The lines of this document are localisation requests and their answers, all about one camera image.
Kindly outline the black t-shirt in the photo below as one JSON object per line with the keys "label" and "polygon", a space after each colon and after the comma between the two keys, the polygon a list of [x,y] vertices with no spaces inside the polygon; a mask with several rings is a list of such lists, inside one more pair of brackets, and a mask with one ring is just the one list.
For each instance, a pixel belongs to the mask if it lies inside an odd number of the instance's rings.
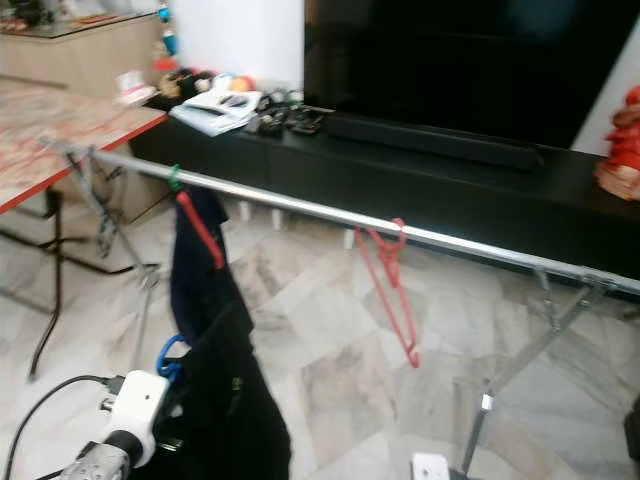
{"label": "black t-shirt", "polygon": [[271,394],[241,302],[221,308],[179,357],[155,428],[154,457],[138,480],[289,480],[291,434]]}

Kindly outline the thin black hanger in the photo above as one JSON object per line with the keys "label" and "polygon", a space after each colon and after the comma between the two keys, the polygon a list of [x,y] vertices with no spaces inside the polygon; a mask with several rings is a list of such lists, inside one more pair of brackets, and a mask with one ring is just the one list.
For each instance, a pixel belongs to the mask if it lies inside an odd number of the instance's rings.
{"label": "thin black hanger", "polygon": [[111,248],[116,238],[119,238],[120,243],[127,252],[129,259],[132,262],[140,262],[140,256],[133,247],[127,234],[122,230],[118,218],[111,212],[108,207],[108,202],[101,196],[97,195],[95,189],[93,189],[93,160],[95,160],[95,150],[90,148],[79,160],[76,173],[78,174],[79,186],[83,189],[83,195],[86,197],[86,202],[91,209],[99,215],[99,233],[97,233],[97,246],[102,256],[109,256]]}

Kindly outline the black flat television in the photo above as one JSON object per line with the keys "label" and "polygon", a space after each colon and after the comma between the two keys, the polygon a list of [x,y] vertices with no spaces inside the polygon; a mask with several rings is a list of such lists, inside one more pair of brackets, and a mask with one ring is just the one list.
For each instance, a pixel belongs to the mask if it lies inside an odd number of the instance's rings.
{"label": "black flat television", "polygon": [[308,105],[568,147],[640,0],[305,0]]}

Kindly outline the gold and blue trophy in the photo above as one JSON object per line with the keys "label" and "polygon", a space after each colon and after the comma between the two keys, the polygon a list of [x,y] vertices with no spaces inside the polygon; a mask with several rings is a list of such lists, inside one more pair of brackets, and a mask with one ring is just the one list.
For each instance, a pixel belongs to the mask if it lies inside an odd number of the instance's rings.
{"label": "gold and blue trophy", "polygon": [[163,27],[163,37],[161,37],[160,58],[155,61],[155,68],[161,72],[169,72],[179,68],[177,60],[177,36],[172,24],[172,12],[168,6],[168,1],[159,1],[159,9],[156,10],[157,19],[160,19]]}

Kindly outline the black soundbar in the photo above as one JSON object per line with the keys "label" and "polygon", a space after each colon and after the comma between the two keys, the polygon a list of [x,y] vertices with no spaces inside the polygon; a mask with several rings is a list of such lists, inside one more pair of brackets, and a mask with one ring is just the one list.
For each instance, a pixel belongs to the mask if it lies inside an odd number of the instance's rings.
{"label": "black soundbar", "polygon": [[530,172],[543,164],[541,155],[530,143],[430,125],[392,122],[344,111],[326,115],[323,131],[343,140],[454,157],[471,163],[507,166],[522,172]]}

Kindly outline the stack of white papers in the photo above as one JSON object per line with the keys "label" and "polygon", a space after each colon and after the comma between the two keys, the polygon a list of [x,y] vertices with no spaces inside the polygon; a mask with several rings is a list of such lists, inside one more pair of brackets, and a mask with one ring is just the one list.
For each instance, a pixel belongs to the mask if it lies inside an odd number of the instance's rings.
{"label": "stack of white papers", "polygon": [[259,91],[210,90],[174,106],[169,116],[209,136],[233,131],[256,115]]}

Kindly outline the red laughing Buddha statue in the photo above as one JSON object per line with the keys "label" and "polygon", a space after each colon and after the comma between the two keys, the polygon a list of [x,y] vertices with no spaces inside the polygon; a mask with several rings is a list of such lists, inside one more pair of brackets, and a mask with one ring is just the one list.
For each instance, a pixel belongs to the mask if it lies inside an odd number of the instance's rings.
{"label": "red laughing Buddha statue", "polygon": [[611,146],[596,166],[596,183],[622,200],[640,201],[640,84],[626,93],[611,122],[614,129],[605,137]]}

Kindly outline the pink tissue pack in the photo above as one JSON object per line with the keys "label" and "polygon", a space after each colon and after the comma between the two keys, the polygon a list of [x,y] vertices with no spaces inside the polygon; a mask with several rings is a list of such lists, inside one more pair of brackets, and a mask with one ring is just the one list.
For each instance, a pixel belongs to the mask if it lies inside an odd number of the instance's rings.
{"label": "pink tissue pack", "polygon": [[145,76],[141,70],[128,70],[116,77],[116,87],[118,96],[115,102],[120,105],[136,105],[145,102],[155,95],[155,87],[145,81]]}

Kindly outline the silver metal clothes rack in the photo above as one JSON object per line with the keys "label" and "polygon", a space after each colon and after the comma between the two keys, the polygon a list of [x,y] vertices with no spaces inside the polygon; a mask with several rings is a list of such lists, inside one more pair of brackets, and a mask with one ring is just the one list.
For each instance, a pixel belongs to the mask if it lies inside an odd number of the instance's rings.
{"label": "silver metal clothes rack", "polygon": [[[67,165],[74,173],[78,168],[79,160],[90,148],[95,150],[96,161],[123,166],[124,169],[132,170],[132,172],[166,179],[166,175],[170,170],[169,166],[138,160],[136,157],[111,154],[111,152],[102,151],[95,147],[74,145],[74,143],[68,141],[55,140],[54,137],[42,137],[40,142],[42,145],[54,148],[60,154],[67,156]],[[224,193],[224,195],[236,196],[242,198],[242,200],[257,202],[257,204],[265,204],[274,207],[274,209],[301,212],[301,214],[312,216],[312,218],[335,221],[335,223],[344,224],[347,227],[366,227],[379,230],[379,232],[397,234],[397,225],[392,220],[371,218],[369,215],[358,214],[358,212],[315,204],[315,202],[301,200],[301,198],[279,195],[279,193],[265,191],[265,189],[243,186],[243,184],[230,182],[230,180],[218,179],[195,172],[186,172],[186,170],[182,169],[180,169],[178,178],[183,183],[183,186],[215,189],[215,191]],[[481,434],[483,434],[486,416],[489,416],[489,413],[494,410],[500,390],[506,388],[509,381],[515,379],[527,365],[531,364],[534,358],[547,349],[554,339],[567,332],[568,326],[581,314],[585,314],[593,303],[603,298],[604,294],[625,292],[640,296],[640,280],[626,278],[626,276],[609,273],[609,271],[572,265],[568,264],[568,262],[544,259],[544,257],[531,255],[531,253],[504,250],[504,248],[492,246],[492,244],[447,236],[447,234],[419,227],[407,227],[406,225],[404,233],[406,233],[407,241],[433,244],[433,246],[444,248],[444,250],[451,252],[465,253],[468,256],[503,262],[503,264],[530,270],[532,275],[543,285],[547,284],[549,275],[563,276],[566,279],[576,280],[582,285],[581,291],[577,293],[577,296],[573,297],[571,306],[568,306],[562,312],[550,311],[548,317],[549,332],[526,344],[521,349],[515,364],[507,367],[507,370],[504,370],[498,378],[485,384],[483,396],[480,399],[479,411],[475,413],[474,422],[472,422],[470,433],[468,433],[461,466],[457,470],[451,470],[452,480],[472,480],[468,476],[472,458],[474,458],[477,444],[479,444]]]}

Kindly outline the small black box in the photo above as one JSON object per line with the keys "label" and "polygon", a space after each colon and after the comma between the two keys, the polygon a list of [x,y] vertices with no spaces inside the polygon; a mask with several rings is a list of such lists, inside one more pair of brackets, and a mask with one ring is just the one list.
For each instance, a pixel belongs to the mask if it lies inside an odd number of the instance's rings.
{"label": "small black box", "polygon": [[285,128],[301,134],[315,134],[325,120],[324,111],[312,108],[297,108],[285,115]]}

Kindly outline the light wooden cabinet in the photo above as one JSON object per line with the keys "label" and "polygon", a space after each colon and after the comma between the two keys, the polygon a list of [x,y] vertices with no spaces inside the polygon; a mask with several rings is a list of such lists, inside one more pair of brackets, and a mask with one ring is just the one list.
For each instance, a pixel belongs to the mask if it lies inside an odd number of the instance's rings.
{"label": "light wooden cabinet", "polygon": [[133,15],[64,35],[0,33],[0,76],[51,84],[93,99],[114,100],[118,78],[137,72],[155,84],[163,27],[155,14]]}

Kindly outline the red plastic hanger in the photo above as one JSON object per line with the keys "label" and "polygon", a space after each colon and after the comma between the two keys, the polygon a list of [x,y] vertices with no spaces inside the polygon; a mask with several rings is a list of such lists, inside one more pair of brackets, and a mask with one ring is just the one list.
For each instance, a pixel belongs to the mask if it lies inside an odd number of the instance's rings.
{"label": "red plastic hanger", "polygon": [[404,233],[406,224],[401,218],[394,218],[393,223],[397,225],[396,242],[384,241],[378,230],[356,227],[355,243],[408,365],[412,369],[419,369],[421,366],[419,330],[413,317],[410,297],[402,282],[401,260],[399,260],[399,253],[407,246],[407,237]]}

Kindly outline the navy shirt with red trim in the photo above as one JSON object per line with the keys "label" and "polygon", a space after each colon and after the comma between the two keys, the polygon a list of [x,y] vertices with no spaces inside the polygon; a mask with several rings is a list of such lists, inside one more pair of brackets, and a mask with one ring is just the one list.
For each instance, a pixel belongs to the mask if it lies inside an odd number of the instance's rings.
{"label": "navy shirt with red trim", "polygon": [[221,238],[227,212],[212,189],[184,189],[175,205],[170,306],[180,335],[196,346],[211,326],[238,323],[244,301]]}

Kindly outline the blue plastic hanger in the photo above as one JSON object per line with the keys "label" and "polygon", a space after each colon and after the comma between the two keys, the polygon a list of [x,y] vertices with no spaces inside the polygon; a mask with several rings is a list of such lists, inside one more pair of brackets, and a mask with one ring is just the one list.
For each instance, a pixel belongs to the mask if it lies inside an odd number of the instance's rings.
{"label": "blue plastic hanger", "polygon": [[164,347],[160,349],[159,355],[156,357],[156,374],[160,378],[165,378],[170,384],[173,384],[179,378],[180,370],[182,370],[182,358],[170,357],[170,349],[177,346],[177,344],[184,343],[186,343],[186,338],[182,334],[175,334],[166,340]]}

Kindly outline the marble pattern folding table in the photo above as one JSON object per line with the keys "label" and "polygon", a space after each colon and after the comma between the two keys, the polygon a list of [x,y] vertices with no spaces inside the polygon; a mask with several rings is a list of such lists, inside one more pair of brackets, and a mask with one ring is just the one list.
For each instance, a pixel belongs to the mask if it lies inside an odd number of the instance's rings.
{"label": "marble pattern folding table", "polygon": [[93,192],[88,157],[109,152],[163,123],[164,111],[119,102],[91,99],[45,84],[5,79],[0,87],[0,210],[8,212],[36,195],[46,195],[52,238],[35,250],[52,260],[52,310],[38,342],[27,378],[36,379],[42,353],[61,316],[63,306],[64,197],[56,183],[73,175],[84,198],[111,229],[119,221]]}

